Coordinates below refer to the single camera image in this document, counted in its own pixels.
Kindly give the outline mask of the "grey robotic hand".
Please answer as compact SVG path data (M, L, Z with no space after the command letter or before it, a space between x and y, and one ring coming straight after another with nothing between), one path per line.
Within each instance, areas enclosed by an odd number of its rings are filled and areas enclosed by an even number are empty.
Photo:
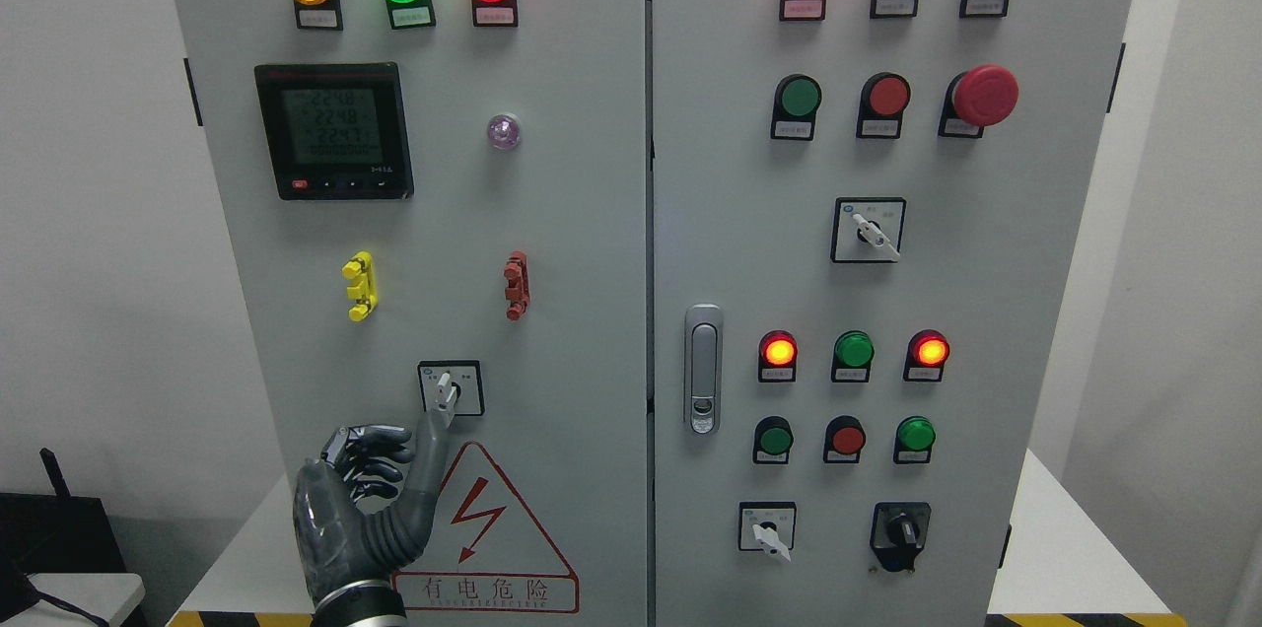
M339 428L321 460L302 466L293 524L313 606L355 582L387 582L424 554L452 424L432 413L418 440L391 425Z

